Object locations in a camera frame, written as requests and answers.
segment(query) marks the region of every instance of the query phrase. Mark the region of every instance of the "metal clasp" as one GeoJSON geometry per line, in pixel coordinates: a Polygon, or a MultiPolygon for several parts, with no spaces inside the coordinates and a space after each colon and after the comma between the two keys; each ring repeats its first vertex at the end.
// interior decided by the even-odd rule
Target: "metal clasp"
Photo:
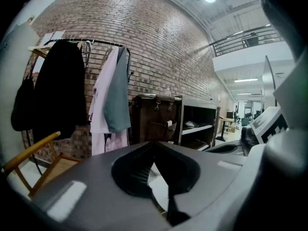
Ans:
{"type": "Polygon", "coordinates": [[[157,103],[157,106],[155,107],[154,110],[159,110],[158,106],[160,105],[160,101],[156,101],[156,103],[157,103]]]}
{"type": "Polygon", "coordinates": [[[170,107],[168,108],[168,111],[171,111],[171,106],[173,105],[173,102],[170,102],[170,107]]]}

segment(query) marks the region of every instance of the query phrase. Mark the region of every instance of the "clothing rack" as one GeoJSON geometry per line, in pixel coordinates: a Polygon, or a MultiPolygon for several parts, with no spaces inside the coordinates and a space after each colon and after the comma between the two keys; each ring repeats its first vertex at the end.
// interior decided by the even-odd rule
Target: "clothing rack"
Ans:
{"type": "MultiPolygon", "coordinates": [[[[71,42],[74,42],[74,41],[90,41],[92,43],[101,43],[101,44],[109,44],[109,45],[112,45],[112,46],[118,46],[118,47],[122,47],[124,45],[121,45],[121,44],[117,44],[117,43],[110,43],[110,42],[107,42],[107,41],[102,41],[102,40],[96,40],[96,39],[90,39],[90,38],[60,38],[60,39],[52,39],[52,40],[49,40],[48,42],[46,42],[44,44],[44,46],[48,45],[49,43],[51,42],[56,42],[58,40],[64,40],[64,41],[71,41],[71,42]]],[[[129,81],[129,78],[130,78],[130,75],[133,74],[133,72],[131,72],[129,74],[129,70],[130,70],[130,60],[131,60],[131,53],[130,53],[130,50],[129,48],[126,47],[126,50],[128,52],[128,63],[127,63],[127,76],[128,76],[128,81],[129,81]]]]}

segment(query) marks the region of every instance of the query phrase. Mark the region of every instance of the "railing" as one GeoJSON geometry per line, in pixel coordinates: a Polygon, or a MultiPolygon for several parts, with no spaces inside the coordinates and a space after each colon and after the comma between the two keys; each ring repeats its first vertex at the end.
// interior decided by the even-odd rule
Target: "railing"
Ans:
{"type": "Polygon", "coordinates": [[[211,43],[210,46],[214,48],[215,56],[221,56],[232,51],[279,41],[283,41],[282,37],[275,28],[268,24],[266,26],[234,33],[211,43]]]}

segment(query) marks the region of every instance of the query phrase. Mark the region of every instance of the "gray shelving unit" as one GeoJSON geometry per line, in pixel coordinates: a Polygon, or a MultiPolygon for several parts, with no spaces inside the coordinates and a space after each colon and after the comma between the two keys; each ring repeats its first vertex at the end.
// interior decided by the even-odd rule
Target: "gray shelving unit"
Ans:
{"type": "Polygon", "coordinates": [[[178,128],[175,144],[203,151],[210,147],[216,118],[216,104],[202,99],[177,96],[182,99],[178,105],[178,128]],[[185,127],[184,122],[197,123],[197,128],[185,127]]]}

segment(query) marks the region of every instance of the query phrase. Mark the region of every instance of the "brown leather bag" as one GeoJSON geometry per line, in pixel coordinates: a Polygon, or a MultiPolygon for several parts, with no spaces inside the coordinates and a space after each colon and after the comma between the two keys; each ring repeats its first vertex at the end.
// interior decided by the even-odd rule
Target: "brown leather bag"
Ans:
{"type": "Polygon", "coordinates": [[[163,95],[138,95],[132,102],[132,142],[173,141],[177,128],[177,101],[163,95]]]}

